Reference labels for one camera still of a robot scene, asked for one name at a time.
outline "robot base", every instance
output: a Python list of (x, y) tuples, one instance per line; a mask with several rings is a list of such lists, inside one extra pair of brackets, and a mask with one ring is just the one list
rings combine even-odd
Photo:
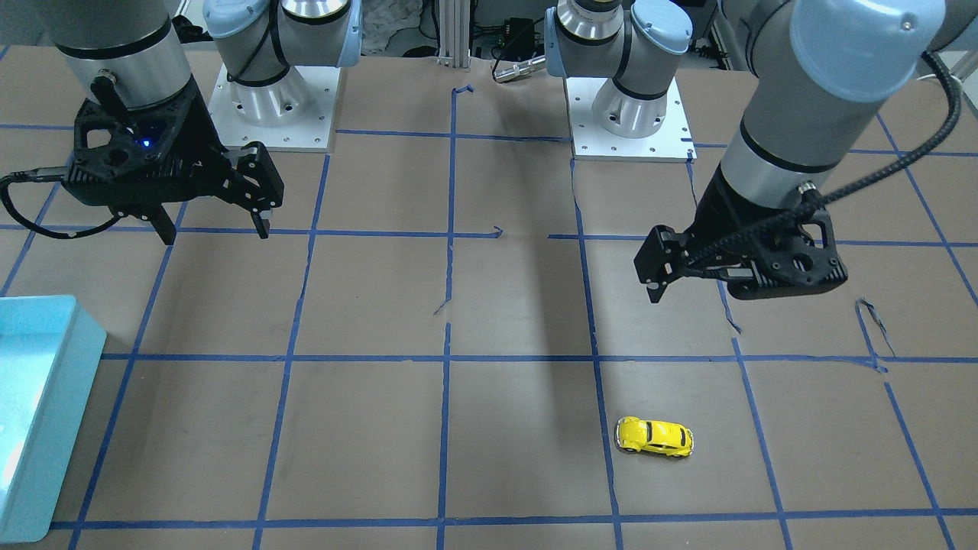
[(662, 127), (649, 137), (623, 138), (605, 130), (595, 119), (591, 105), (606, 78), (567, 78), (567, 111), (574, 138), (574, 158), (585, 160), (628, 160), (645, 162), (686, 162), (696, 159), (689, 123), (679, 86), (669, 85), (669, 112)]
[(260, 141), (269, 151), (294, 153), (328, 153), (333, 143), (333, 122), (339, 91), (340, 69), (333, 67), (296, 67), (309, 85), (315, 105), (298, 122), (277, 127), (249, 124), (235, 108), (228, 86), (227, 68), (221, 67), (210, 97), (209, 110), (221, 143), (238, 148)]

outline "blue plastic tray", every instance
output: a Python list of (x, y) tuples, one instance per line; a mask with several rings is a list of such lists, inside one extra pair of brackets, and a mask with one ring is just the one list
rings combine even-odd
[(0, 543), (47, 534), (105, 343), (74, 297), (0, 298)]

